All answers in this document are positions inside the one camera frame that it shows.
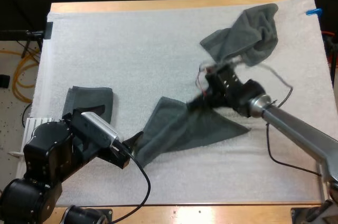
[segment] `gray cloth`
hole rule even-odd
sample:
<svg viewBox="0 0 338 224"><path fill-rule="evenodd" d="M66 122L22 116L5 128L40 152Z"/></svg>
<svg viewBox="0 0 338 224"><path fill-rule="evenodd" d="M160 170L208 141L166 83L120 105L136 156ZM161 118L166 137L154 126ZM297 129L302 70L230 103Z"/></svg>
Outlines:
<svg viewBox="0 0 338 224"><path fill-rule="evenodd" d="M73 88L68 89L63 107L63 115L72 113L73 109L76 108L90 108L99 105L105 106L105 112L100 115L100 117L110 123L112 113L112 89L73 86Z"/></svg>
<svg viewBox="0 0 338 224"><path fill-rule="evenodd" d="M276 4L246 9L231 28L217 30L200 43L217 63L241 55L245 64L254 66L270 56L278 42L277 10Z"/></svg>
<svg viewBox="0 0 338 224"><path fill-rule="evenodd" d="M212 109L189 112L185 103L161 97L143 131L135 158L144 167L161 153L206 146L249 130Z"/></svg>

